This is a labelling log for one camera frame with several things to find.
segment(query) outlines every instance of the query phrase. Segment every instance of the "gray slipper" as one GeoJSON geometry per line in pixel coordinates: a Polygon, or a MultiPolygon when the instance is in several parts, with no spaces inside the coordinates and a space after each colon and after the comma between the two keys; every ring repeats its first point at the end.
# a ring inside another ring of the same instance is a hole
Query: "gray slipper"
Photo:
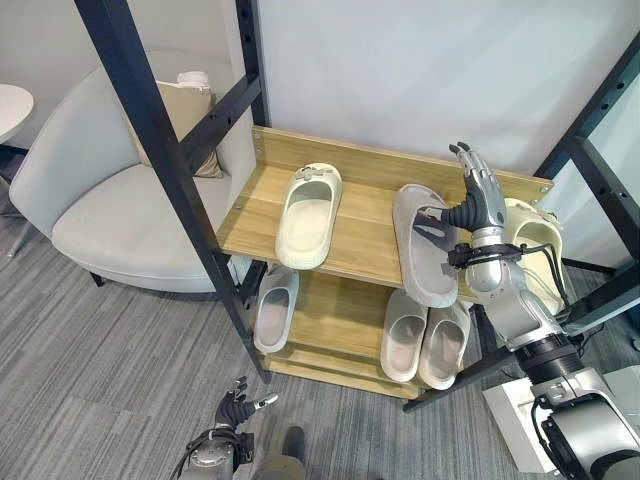
{"type": "Polygon", "coordinates": [[[448,208],[437,193],[422,185],[405,185],[393,198],[402,284],[421,305],[448,307],[458,296],[458,275],[447,257],[458,242],[458,229],[418,215],[423,207],[448,208]]]}

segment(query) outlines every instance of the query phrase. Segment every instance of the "white wall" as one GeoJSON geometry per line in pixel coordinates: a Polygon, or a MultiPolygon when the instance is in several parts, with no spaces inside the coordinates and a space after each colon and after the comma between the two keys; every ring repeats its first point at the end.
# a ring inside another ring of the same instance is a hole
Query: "white wall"
{"type": "MultiPolygon", "coordinates": [[[[263,0],[260,20],[274,127],[447,159],[463,139],[531,174],[638,31],[640,2],[263,0]]],[[[637,102],[594,133],[612,164],[638,144],[637,102]]],[[[624,165],[640,179],[637,161],[624,165]]],[[[545,203],[565,222],[564,255],[624,262],[571,168],[545,203]]]]}
{"type": "MultiPolygon", "coordinates": [[[[183,49],[229,62],[221,3],[129,1],[146,49],[183,49]]],[[[29,147],[64,95],[98,65],[73,1],[3,0],[0,83],[26,88],[36,102],[34,117],[9,143],[29,147]]]]}

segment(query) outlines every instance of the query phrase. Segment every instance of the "wooden board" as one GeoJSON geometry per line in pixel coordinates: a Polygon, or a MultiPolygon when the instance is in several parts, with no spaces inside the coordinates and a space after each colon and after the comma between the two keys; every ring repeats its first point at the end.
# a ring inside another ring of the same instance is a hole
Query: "wooden board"
{"type": "MultiPolygon", "coordinates": [[[[275,239],[292,172],[258,165],[216,233],[226,253],[277,261],[275,239]]],[[[389,287],[402,287],[391,202],[395,192],[343,182],[331,249],[317,271],[389,287]]],[[[469,241],[462,232],[461,241],[469,241]]],[[[464,279],[460,298],[473,301],[464,279]]]]}
{"type": "MultiPolygon", "coordinates": [[[[382,370],[380,361],[376,358],[357,357],[349,354],[341,354],[331,350],[307,347],[288,343],[282,350],[266,356],[268,359],[279,360],[281,362],[295,363],[307,367],[330,370],[332,372],[343,373],[356,377],[370,378],[383,382],[399,383],[391,380],[382,370]]],[[[418,387],[425,387],[418,377],[407,382],[418,387]]]]}
{"type": "Polygon", "coordinates": [[[289,342],[377,360],[393,289],[300,272],[289,342]]]}
{"type": "MultiPolygon", "coordinates": [[[[455,161],[362,147],[266,127],[253,128],[259,163],[295,171],[308,163],[334,165],[342,179],[396,191],[407,183],[425,185],[445,201],[465,198],[462,168],[455,161]]],[[[553,186],[543,178],[495,170],[506,196],[525,202],[539,201],[553,186]]]]}
{"type": "Polygon", "coordinates": [[[265,368],[277,373],[284,373],[296,377],[309,378],[320,382],[342,385],[344,387],[366,390],[367,392],[381,393],[392,397],[405,399],[416,398],[420,389],[415,385],[404,385],[400,383],[383,382],[380,380],[357,377],[330,370],[298,365],[278,359],[265,359],[265,368]]]}

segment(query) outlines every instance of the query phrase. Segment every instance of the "white table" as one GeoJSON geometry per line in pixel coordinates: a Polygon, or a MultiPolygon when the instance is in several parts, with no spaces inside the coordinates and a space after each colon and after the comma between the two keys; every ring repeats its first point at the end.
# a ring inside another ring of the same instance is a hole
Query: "white table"
{"type": "MultiPolygon", "coordinates": [[[[0,143],[9,140],[23,127],[33,111],[33,96],[24,88],[0,83],[0,143]]],[[[9,182],[0,176],[0,184],[9,188],[9,182]]],[[[24,243],[31,224],[23,227],[22,232],[7,254],[15,256],[24,243]]]]}

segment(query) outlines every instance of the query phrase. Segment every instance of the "gray carpet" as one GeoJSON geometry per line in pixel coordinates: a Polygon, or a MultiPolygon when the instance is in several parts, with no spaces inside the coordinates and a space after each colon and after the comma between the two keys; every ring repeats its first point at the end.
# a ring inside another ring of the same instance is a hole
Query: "gray carpet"
{"type": "MultiPolygon", "coordinates": [[[[21,225],[0,218],[0,252],[21,225]]],[[[578,293],[602,281],[571,276],[578,293]]],[[[467,363],[479,356],[473,335],[467,363]]],[[[611,320],[585,359],[603,371],[639,363],[631,335],[611,320]]],[[[247,423],[257,460],[235,478],[250,478],[294,424],[307,433],[309,479],[553,478],[515,469],[481,395],[508,380],[501,373],[413,414],[391,397],[285,375],[262,385],[211,295],[99,289],[40,234],[0,257],[0,478],[167,478],[245,373],[250,397],[280,400],[247,423]]]]}

